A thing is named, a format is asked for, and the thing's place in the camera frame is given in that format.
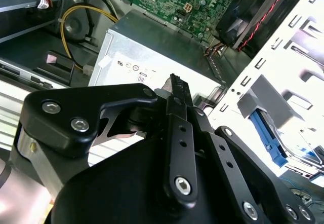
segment black metal bracket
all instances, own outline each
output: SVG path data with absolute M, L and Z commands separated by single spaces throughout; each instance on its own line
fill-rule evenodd
M 186 82 L 175 75 L 169 80 L 172 95 L 167 98 L 164 190 L 177 209 L 190 209 L 198 192 L 192 125 L 187 121 L 187 103 L 192 106 L 192 101 Z
M 26 97 L 15 146 L 58 196 L 56 223 L 85 223 L 89 216 L 119 223 L 315 223 L 231 129 L 214 131 L 193 106 L 186 82 L 172 74 L 164 89 L 170 92 L 165 98 L 142 84 Z M 146 138 L 87 166 L 97 139 L 136 131 L 146 132 Z M 104 191 L 96 190 L 102 186 Z M 135 206 L 126 209 L 129 215 L 120 208 L 125 202 Z M 93 208 L 94 203 L 100 206 Z
M 231 129 L 222 126 L 215 133 L 227 142 L 257 204 L 272 223 L 315 223 L 308 208 Z

